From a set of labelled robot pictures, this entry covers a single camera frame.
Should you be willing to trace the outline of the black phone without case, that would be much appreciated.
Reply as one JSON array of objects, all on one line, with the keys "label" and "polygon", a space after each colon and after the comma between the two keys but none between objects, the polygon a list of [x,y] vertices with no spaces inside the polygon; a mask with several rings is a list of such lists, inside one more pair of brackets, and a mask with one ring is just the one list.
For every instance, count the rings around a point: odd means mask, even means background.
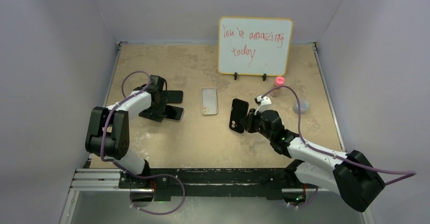
[{"label": "black phone without case", "polygon": [[184,114],[184,109],[182,107],[167,105],[163,114],[165,115],[166,119],[181,121]]}]

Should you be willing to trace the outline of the black phone case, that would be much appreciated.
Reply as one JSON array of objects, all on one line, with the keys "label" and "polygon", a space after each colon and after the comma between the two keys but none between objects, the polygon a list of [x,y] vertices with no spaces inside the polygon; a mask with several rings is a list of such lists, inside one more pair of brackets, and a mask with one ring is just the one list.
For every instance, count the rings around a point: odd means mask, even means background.
[{"label": "black phone case", "polygon": [[229,128],[237,133],[243,133],[244,127],[241,120],[247,116],[249,103],[247,101],[234,98],[232,100]]}]

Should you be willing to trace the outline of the white phone case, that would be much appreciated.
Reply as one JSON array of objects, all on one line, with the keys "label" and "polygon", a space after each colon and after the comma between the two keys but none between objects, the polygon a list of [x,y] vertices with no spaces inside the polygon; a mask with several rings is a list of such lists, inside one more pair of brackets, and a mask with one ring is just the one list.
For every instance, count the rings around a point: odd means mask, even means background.
[{"label": "white phone case", "polygon": [[201,89],[201,112],[205,116],[212,116],[218,113],[216,88]]}]

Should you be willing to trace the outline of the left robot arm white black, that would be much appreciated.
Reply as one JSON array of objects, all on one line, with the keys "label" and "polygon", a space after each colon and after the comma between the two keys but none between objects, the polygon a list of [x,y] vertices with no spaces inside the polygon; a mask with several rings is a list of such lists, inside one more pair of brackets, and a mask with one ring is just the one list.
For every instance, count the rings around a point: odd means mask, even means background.
[{"label": "left robot arm white black", "polygon": [[148,79],[123,100],[108,107],[95,107],[90,114],[85,140],[87,152],[131,175],[131,181],[138,188],[151,183],[151,174],[148,161],[129,148],[129,122],[137,116],[162,122],[168,102],[166,79],[155,75]]}]

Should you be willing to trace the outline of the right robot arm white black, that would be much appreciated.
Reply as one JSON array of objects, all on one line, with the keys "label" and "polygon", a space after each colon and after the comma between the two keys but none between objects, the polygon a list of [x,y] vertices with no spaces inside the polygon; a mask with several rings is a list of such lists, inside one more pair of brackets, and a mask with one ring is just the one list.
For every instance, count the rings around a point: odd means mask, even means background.
[{"label": "right robot arm white black", "polygon": [[333,151],[311,143],[286,129],[274,110],[261,113],[251,109],[240,123],[247,133],[260,133],[275,152],[293,159],[284,174],[289,186],[303,183],[329,190],[358,212],[364,212],[385,189],[385,182],[364,154]]}]

